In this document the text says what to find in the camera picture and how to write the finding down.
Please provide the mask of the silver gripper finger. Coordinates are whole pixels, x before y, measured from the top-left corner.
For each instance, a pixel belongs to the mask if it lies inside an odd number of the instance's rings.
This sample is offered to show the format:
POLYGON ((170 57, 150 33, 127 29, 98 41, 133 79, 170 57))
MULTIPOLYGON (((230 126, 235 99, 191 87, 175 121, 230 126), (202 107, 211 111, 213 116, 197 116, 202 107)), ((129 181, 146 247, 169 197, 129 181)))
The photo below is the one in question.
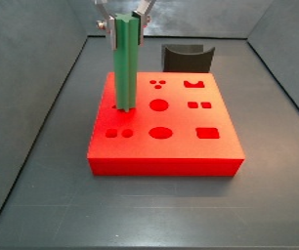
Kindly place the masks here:
POLYGON ((149 12, 153 7, 155 0, 141 0, 137 9, 133 11, 131 15, 139 20, 138 28, 138 44, 143 44, 143 29, 149 23, 149 12))
POLYGON ((106 0, 93 0, 93 4, 102 15, 102 20, 95 22, 95 27, 99 30, 103 30, 109 35, 110 48, 111 50, 115 50, 117 49, 115 22, 114 22, 115 19, 105 9, 106 0))

